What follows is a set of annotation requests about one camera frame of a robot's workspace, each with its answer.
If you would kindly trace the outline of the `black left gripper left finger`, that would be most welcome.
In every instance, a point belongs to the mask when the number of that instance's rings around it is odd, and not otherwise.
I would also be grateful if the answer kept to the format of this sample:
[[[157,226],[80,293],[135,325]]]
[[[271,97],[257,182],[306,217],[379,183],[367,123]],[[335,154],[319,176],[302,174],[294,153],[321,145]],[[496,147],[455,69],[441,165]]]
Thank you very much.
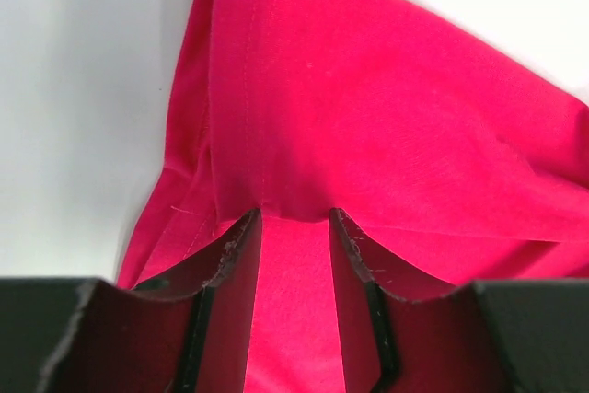
[[[240,392],[261,214],[125,290],[99,278],[1,282],[5,392]]]

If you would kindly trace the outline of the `pink t shirt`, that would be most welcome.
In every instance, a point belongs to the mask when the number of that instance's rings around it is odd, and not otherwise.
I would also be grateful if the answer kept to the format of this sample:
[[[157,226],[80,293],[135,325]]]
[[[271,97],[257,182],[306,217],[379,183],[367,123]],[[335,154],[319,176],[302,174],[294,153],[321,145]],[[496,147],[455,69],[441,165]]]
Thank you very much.
[[[263,214],[245,389],[344,389],[330,209],[453,284],[588,273],[588,109],[408,0],[194,0],[119,277]]]

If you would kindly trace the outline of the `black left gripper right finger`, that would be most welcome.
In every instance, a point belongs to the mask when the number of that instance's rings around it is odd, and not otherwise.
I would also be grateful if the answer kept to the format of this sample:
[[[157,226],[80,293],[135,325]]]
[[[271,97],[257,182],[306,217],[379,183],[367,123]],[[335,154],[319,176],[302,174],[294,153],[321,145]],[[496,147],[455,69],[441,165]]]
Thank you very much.
[[[329,214],[350,392],[584,392],[588,282],[441,281]]]

